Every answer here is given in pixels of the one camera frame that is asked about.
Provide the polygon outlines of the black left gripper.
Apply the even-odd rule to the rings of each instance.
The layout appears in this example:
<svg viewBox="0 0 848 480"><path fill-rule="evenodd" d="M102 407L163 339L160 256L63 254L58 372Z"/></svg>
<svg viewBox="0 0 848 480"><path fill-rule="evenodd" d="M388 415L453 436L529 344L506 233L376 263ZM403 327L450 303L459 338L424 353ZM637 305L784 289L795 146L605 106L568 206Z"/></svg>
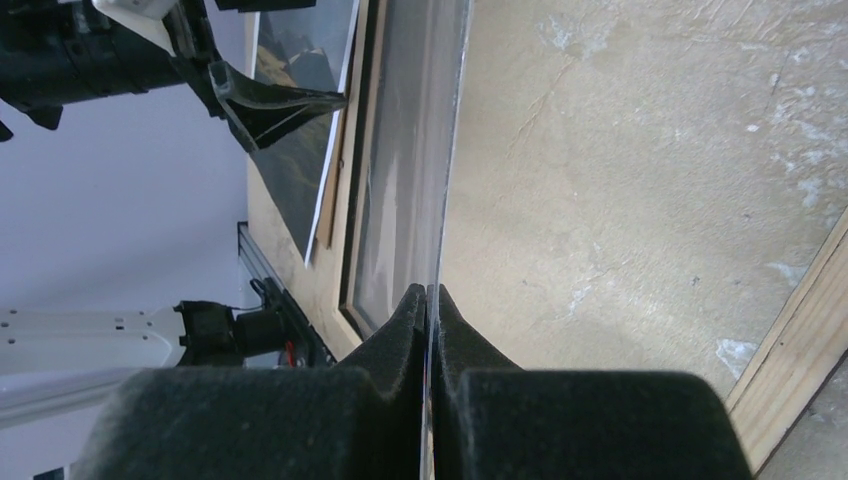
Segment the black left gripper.
<svg viewBox="0 0 848 480"><path fill-rule="evenodd" d="M4 1L1 99L55 130L69 104L186 84L247 153L347 105L342 93L264 84L219 61L201 1L176 2L161 25L171 51L92 1Z"/></svg>

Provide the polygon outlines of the brown cardboard backing board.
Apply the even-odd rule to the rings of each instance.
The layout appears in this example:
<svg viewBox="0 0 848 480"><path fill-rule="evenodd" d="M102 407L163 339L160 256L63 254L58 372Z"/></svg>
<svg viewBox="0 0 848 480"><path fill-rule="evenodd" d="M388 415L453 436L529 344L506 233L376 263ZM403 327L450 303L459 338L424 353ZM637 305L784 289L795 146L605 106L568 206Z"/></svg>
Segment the brown cardboard backing board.
<svg viewBox="0 0 848 480"><path fill-rule="evenodd" d="M345 115L339 112L334 117L335 134L333 149L330 157L327 180L317 224L315 240L319 246L329 249L332 241L332 230L335 217L335 205L340 171L341 150L345 131Z"/></svg>

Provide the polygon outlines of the aluminium rail frame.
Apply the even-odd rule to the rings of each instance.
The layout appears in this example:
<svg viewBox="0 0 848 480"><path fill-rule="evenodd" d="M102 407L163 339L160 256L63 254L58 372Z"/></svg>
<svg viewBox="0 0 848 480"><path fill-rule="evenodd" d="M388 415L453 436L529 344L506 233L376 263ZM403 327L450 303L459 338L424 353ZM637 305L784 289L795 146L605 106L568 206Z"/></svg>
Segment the aluminium rail frame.
<svg viewBox="0 0 848 480"><path fill-rule="evenodd" d="M258 244L252 238L247 222L239 222L238 256L247 271L248 287L261 301L262 309L280 310L284 288Z"/></svg>

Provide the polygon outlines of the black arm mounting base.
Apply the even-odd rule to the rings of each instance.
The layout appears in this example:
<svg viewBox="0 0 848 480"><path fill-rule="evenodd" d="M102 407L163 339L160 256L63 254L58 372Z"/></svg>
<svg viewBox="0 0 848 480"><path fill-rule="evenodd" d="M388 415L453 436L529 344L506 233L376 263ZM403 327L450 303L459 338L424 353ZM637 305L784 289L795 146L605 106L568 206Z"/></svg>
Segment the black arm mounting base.
<svg viewBox="0 0 848 480"><path fill-rule="evenodd" d="M288 290L270 277L252 278L252 290L261 307L247 317L257 318L259 326L249 327L249 337L263 343L261 355L278 353L277 364L284 368L330 367L336 358L307 319Z"/></svg>

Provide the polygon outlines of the wooden picture frame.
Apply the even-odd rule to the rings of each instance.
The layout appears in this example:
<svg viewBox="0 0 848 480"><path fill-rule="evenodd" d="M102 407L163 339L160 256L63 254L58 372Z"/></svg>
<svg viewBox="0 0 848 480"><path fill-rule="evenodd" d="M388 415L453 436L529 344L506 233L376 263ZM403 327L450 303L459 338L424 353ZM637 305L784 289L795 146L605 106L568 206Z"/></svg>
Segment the wooden picture frame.
<svg viewBox="0 0 848 480"><path fill-rule="evenodd" d="M847 475L847 5L477 1L442 279L526 368L693 372Z"/></svg>

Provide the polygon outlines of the clear acrylic sheet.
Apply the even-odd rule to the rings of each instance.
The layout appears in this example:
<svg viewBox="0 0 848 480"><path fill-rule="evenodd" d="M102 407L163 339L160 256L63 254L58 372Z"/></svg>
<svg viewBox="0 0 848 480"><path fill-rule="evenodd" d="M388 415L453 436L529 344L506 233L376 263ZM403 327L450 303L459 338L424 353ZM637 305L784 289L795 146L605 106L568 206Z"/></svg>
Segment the clear acrylic sheet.
<svg viewBox="0 0 848 480"><path fill-rule="evenodd" d="M378 389L365 479L435 473L439 294L471 11L468 1L383 1L377 11L349 295Z"/></svg>

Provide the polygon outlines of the mountain landscape photo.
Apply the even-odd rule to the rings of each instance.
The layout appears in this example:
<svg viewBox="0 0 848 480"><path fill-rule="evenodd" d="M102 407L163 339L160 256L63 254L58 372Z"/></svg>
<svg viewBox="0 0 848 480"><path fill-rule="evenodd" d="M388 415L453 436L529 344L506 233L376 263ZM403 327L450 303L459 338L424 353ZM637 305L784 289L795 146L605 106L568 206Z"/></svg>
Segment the mountain landscape photo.
<svg viewBox="0 0 848 480"><path fill-rule="evenodd" d="M253 74L285 84L345 94L359 17L358 1L257 16ZM321 114L252 156L301 260L310 263L338 130L338 112Z"/></svg>

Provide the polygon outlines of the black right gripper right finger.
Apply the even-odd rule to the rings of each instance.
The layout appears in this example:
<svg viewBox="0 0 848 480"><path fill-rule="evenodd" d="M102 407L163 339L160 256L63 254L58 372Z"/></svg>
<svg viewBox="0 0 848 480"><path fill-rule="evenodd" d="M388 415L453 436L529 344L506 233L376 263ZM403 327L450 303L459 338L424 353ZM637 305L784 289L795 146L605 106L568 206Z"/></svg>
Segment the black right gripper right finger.
<svg viewBox="0 0 848 480"><path fill-rule="evenodd" d="M527 370L438 288L431 352L439 479L748 479L721 399L685 372Z"/></svg>

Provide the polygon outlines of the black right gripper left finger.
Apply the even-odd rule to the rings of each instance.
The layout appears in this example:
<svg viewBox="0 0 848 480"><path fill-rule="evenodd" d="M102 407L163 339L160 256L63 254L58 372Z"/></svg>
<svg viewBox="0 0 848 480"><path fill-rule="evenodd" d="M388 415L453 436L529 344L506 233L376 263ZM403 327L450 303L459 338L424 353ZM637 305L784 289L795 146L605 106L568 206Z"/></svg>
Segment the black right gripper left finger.
<svg viewBox="0 0 848 480"><path fill-rule="evenodd" d="M427 292L329 368L149 369L106 403L77 479L416 479Z"/></svg>

